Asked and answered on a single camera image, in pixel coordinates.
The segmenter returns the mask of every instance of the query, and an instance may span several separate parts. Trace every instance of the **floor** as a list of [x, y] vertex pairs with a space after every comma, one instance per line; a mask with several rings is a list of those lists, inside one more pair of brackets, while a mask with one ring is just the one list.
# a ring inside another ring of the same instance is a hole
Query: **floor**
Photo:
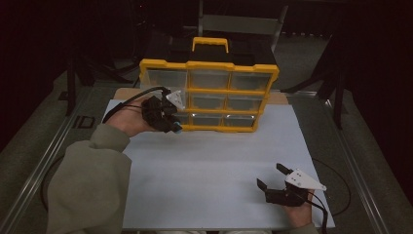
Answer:
[[[281, 73], [275, 90], [289, 88], [310, 77], [327, 41], [315, 37], [282, 36], [276, 47]], [[134, 80], [138, 70], [128, 74]], [[326, 197], [336, 227], [328, 233], [409, 233], [413, 211], [365, 125], [352, 94], [345, 92], [343, 130], [331, 120], [328, 100], [315, 97], [320, 83], [288, 96], [319, 173], [328, 187]], [[99, 122], [107, 101], [124, 85], [99, 79], [78, 89], [78, 105], [65, 116], [65, 73], [56, 78], [53, 92], [36, 109], [0, 154], [0, 233], [45, 233], [41, 180], [53, 161], [72, 142], [87, 139]], [[78, 128], [76, 118], [83, 118]], [[46, 185], [57, 165], [46, 175]]]

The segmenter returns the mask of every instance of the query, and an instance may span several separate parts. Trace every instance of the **table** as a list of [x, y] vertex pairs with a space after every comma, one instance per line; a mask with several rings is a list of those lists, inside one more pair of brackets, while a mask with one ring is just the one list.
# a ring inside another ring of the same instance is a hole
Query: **table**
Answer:
[[[120, 100], [110, 100], [111, 109]], [[268, 104], [255, 133], [144, 133], [131, 139], [132, 159], [124, 229], [243, 230], [289, 228], [282, 208], [257, 187], [283, 189], [277, 163], [318, 179], [294, 110]], [[327, 207], [322, 192], [317, 191]], [[316, 226], [322, 212], [313, 209]], [[328, 227], [334, 226], [331, 215]]]

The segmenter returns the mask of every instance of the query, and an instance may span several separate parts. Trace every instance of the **sleeve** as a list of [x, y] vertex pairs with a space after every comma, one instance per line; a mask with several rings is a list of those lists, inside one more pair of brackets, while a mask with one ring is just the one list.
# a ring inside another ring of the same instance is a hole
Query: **sleeve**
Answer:
[[131, 160], [122, 152], [128, 136], [99, 125], [91, 140], [76, 142], [48, 190], [47, 233], [121, 233]]
[[289, 234], [319, 234], [319, 233], [316, 230], [316, 227], [314, 226], [314, 224], [310, 223], [308, 225], [290, 230]]

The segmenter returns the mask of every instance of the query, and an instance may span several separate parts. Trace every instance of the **white plastic part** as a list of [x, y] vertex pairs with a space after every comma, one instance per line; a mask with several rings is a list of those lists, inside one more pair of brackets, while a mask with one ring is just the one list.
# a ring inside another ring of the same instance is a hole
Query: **white plastic part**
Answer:
[[322, 185], [315, 179], [311, 178], [309, 175], [305, 174], [304, 172], [300, 171], [299, 169], [287, 175], [285, 182], [288, 182], [299, 188], [319, 189], [322, 191], [327, 190], [327, 187], [325, 187], [324, 185]]
[[167, 99], [174, 104], [178, 109], [185, 109], [185, 106], [182, 103], [182, 98], [180, 96], [181, 91], [175, 91], [167, 95]]

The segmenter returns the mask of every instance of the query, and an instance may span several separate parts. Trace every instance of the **small parts organizer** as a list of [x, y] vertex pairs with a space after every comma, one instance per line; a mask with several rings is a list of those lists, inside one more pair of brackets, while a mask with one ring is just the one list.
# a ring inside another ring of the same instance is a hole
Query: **small parts organizer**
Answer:
[[254, 132], [278, 74], [265, 41], [157, 37], [140, 63], [140, 88], [180, 90], [184, 131]]

